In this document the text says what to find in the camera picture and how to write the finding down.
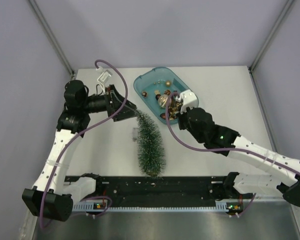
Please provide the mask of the small green christmas tree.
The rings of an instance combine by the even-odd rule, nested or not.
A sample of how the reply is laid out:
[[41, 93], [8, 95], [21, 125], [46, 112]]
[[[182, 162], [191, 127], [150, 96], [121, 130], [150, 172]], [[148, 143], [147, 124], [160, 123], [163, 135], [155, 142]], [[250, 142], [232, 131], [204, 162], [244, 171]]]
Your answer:
[[159, 126], [145, 112], [136, 111], [137, 159], [141, 172], [151, 178], [159, 177], [166, 168], [166, 152]]

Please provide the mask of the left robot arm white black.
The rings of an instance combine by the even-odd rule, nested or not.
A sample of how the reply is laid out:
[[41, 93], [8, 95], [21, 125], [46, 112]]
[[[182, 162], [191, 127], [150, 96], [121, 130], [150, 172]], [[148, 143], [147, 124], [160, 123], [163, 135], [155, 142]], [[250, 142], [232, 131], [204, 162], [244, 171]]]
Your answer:
[[99, 198], [104, 191], [98, 175], [84, 173], [64, 185], [73, 154], [88, 130], [90, 114], [106, 112], [114, 122], [134, 118], [137, 106], [118, 93], [113, 84], [102, 95], [89, 95], [80, 80], [65, 85], [64, 108], [57, 121], [52, 148], [45, 165], [31, 188], [24, 189], [22, 200], [33, 216], [65, 222], [73, 206], [85, 197]]

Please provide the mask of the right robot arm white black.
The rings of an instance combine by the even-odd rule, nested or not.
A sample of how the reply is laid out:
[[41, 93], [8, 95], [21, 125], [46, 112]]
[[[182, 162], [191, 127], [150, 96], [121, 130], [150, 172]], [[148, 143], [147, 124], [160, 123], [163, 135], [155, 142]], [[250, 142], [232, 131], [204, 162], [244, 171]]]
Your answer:
[[232, 172], [223, 192], [229, 198], [239, 194], [280, 197], [300, 207], [300, 159], [290, 158], [261, 147], [239, 132], [215, 124], [212, 115], [200, 107], [177, 114], [180, 130], [187, 130], [206, 150], [243, 161], [264, 174]]

